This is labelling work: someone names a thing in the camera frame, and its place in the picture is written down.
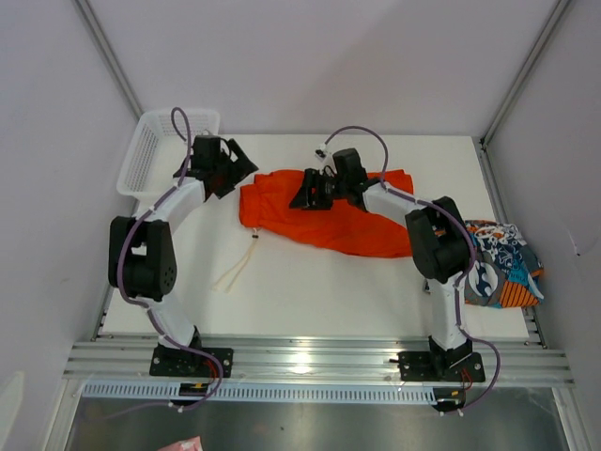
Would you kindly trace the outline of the patterned blue orange shorts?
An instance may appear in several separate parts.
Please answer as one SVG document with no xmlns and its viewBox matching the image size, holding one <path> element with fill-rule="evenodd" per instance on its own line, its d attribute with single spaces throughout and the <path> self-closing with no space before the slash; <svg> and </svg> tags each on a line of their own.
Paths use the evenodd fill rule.
<svg viewBox="0 0 601 451">
<path fill-rule="evenodd" d="M 465 284 L 467 304 L 492 308 L 536 306 L 544 266 L 514 224 L 470 220 L 475 262 Z"/>
</svg>

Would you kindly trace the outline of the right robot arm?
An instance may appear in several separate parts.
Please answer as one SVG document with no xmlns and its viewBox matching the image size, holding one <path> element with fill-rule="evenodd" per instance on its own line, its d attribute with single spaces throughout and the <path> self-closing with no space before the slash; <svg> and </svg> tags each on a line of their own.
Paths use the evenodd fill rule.
<svg viewBox="0 0 601 451">
<path fill-rule="evenodd" d="M 349 205 L 403 226 L 408 232 L 413 263 L 428 282 L 433 302 L 428 351 L 398 356 L 401 377 L 412 369 L 420 380 L 450 379 L 473 353 L 462 321 L 464 286 L 475 250 L 455 202 L 448 196 L 423 200 L 394 188 L 382 176 L 370 178 L 355 148 L 335 152 L 334 168 L 309 168 L 289 203 L 294 210 L 329 210 L 344 199 Z"/>
</svg>

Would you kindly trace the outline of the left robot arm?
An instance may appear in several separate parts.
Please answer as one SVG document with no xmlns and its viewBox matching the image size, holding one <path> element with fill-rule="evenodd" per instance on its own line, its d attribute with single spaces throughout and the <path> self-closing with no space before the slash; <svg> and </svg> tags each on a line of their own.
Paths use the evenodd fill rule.
<svg viewBox="0 0 601 451">
<path fill-rule="evenodd" d="M 137 216 L 110 224 L 108 278 L 122 299 L 144 310 L 159 344 L 174 349 L 171 365 L 185 376 L 203 366 L 197 328 L 174 294 L 173 233 L 213 195 L 221 199 L 258 170 L 233 138 L 197 135 L 164 194 Z"/>
</svg>

